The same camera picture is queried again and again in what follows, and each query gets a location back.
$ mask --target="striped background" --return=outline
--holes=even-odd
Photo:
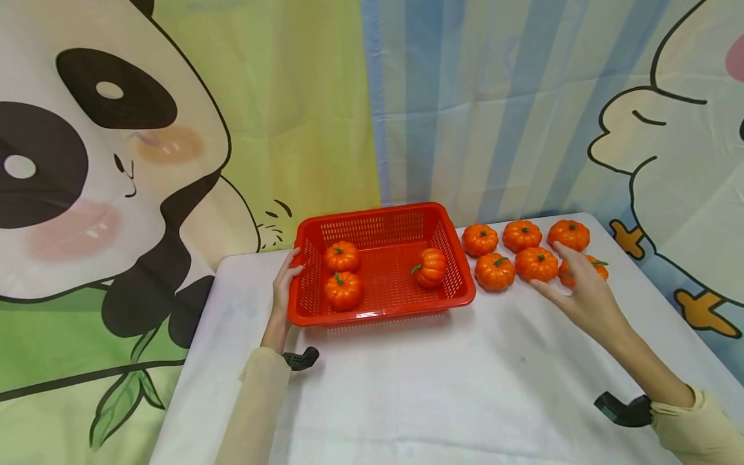
[[[588,211],[635,226],[628,176],[587,148],[695,3],[360,0],[383,205],[434,200],[457,225]],[[670,298],[701,291],[652,254],[638,265]],[[744,327],[741,310],[720,307]],[[699,334],[744,382],[744,344]]]

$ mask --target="white table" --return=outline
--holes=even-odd
[[[587,252],[609,262],[609,284],[631,324],[744,429],[744,388],[640,269],[588,214],[534,222],[547,236],[559,218],[589,227]],[[494,225],[499,236],[503,228]],[[498,251],[513,256],[501,244]],[[229,257],[219,266],[150,463],[213,463],[285,254]],[[503,295],[478,288],[470,306],[438,317],[298,331],[287,350],[308,345],[321,358],[289,384],[272,464],[678,463],[650,428],[621,428],[592,405],[604,391],[626,403],[641,392],[519,279]]]

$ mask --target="panda ear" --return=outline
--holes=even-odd
[[[129,0],[138,10],[142,12],[148,18],[153,17],[153,11],[155,10],[155,0]]]

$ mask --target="toy pumpkin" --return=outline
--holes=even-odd
[[[362,299],[362,282],[349,272],[336,272],[325,286],[328,303],[335,310],[351,310]]]
[[[473,257],[490,254],[497,245],[498,235],[487,225],[470,225],[463,232],[463,248]]]
[[[599,273],[602,279],[606,280],[607,278],[609,278],[609,272],[607,271],[607,268],[605,268],[605,266],[607,266],[607,262],[597,260],[591,255],[587,255],[586,259],[589,260],[591,265],[594,267],[594,269],[597,270],[597,273]],[[564,260],[563,263],[560,264],[560,268],[558,268],[558,276],[560,277],[560,282],[563,283],[564,286],[576,286],[574,274],[571,272],[571,267],[568,266],[567,260]]]
[[[447,270],[447,258],[438,248],[426,248],[419,256],[421,263],[416,265],[411,274],[421,286],[436,287],[442,284]]]
[[[326,250],[324,259],[332,272],[352,272],[359,267],[359,250],[354,244],[339,240]]]
[[[487,291],[503,291],[514,284],[516,270],[507,257],[485,254],[475,264],[475,279]]]
[[[516,272],[525,281],[537,279],[547,283],[558,276],[558,259],[542,247],[528,247],[514,260]]]
[[[589,245],[589,229],[578,221],[561,219],[548,231],[548,244],[555,248],[556,241],[581,252]]]
[[[527,247],[540,247],[542,232],[540,232],[540,228],[535,223],[521,219],[519,221],[512,221],[504,228],[501,240],[504,241],[506,248],[514,253],[518,253]]]

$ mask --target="red basket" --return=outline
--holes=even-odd
[[[324,286],[332,273],[323,254],[339,240],[360,252],[356,270],[364,296],[357,308],[338,312],[329,307]],[[289,288],[289,320],[297,326],[348,324],[463,307],[475,297],[460,239],[447,211],[438,203],[378,208],[309,218],[297,230],[295,247],[302,252],[292,265],[305,270]],[[411,270],[428,247],[447,257],[444,282],[434,289],[419,286]]]

